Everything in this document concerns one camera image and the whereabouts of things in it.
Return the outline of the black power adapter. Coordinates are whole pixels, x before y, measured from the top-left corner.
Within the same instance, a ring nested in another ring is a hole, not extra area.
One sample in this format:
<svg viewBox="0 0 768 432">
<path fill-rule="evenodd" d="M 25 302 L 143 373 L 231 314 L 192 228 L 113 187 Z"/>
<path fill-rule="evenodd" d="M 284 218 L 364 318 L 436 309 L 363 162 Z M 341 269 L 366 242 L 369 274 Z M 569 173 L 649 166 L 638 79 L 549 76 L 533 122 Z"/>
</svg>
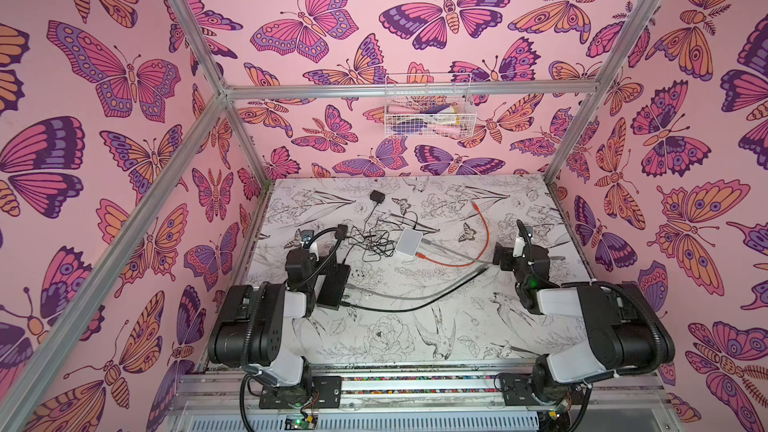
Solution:
<svg viewBox="0 0 768 432">
<path fill-rule="evenodd" d="M 350 239 L 359 242 L 374 242 L 392 239 L 395 234 L 402 233 L 407 241 L 424 240 L 429 235 L 438 232 L 420 220 L 418 213 L 412 209 L 407 199 L 390 198 L 396 206 L 396 212 L 381 211 L 387 196 L 378 190 L 369 194 L 372 202 L 370 210 L 365 214 L 361 226 L 351 226 L 348 232 Z"/>
<path fill-rule="evenodd" d="M 342 242 L 348 244 L 342 263 L 346 264 L 354 254 L 363 263 L 374 263 L 390 258 L 395 253 L 396 242 L 386 229 L 368 229 L 340 224 Z"/>
</svg>

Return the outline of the white network switch box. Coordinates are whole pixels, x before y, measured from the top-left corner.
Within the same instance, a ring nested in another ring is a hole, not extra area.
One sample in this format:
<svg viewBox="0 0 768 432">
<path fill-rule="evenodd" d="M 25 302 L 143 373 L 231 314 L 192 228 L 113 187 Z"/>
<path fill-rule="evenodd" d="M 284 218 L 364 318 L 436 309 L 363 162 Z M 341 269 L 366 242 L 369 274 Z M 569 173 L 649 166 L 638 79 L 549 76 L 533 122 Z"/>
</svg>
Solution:
<svg viewBox="0 0 768 432">
<path fill-rule="evenodd" d="M 398 239 L 395 252 L 403 256 L 415 257 L 419 251 L 424 234 L 416 229 L 405 229 Z"/>
</svg>

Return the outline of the black network switch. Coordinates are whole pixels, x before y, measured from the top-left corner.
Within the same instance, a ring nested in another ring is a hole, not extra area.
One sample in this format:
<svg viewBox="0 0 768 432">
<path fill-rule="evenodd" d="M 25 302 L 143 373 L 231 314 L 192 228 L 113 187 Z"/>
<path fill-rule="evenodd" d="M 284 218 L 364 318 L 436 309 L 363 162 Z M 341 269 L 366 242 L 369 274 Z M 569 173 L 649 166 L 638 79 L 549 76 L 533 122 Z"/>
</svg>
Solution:
<svg viewBox="0 0 768 432">
<path fill-rule="evenodd" d="M 317 296 L 320 308 L 338 310 L 344 297 L 351 268 L 346 264 L 335 264 L 326 274 Z"/>
</svg>

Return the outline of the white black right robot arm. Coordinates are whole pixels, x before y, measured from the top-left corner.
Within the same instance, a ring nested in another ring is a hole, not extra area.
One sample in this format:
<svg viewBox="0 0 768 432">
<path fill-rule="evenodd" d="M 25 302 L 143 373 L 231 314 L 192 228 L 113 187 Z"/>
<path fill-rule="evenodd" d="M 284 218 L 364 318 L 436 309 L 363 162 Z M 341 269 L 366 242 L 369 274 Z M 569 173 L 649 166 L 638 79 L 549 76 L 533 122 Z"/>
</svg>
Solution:
<svg viewBox="0 0 768 432">
<path fill-rule="evenodd" d="M 650 374 L 674 360 L 673 339 L 638 285 L 597 280 L 558 285 L 549 279 L 549 250 L 532 242 L 522 221 L 516 226 L 514 246 L 497 244 L 493 263 L 513 274 L 522 307 L 532 315 L 580 319 L 586 331 L 582 342 L 536 359 L 531 385 L 538 396 Z"/>
</svg>

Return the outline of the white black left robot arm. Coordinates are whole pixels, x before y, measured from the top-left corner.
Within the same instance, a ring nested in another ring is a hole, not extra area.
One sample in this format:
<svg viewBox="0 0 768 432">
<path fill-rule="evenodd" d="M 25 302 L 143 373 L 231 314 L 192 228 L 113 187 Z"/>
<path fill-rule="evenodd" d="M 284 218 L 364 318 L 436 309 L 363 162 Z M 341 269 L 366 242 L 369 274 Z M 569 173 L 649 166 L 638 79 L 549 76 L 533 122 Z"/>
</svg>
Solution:
<svg viewBox="0 0 768 432">
<path fill-rule="evenodd" d="M 239 368 L 272 390 L 310 391 L 308 360 L 282 348 L 283 325 L 310 317 L 316 307 L 340 307 L 350 267 L 337 251 L 347 236 L 348 227 L 339 224 L 289 250 L 283 283 L 230 287 L 207 344 L 209 361 Z"/>
</svg>

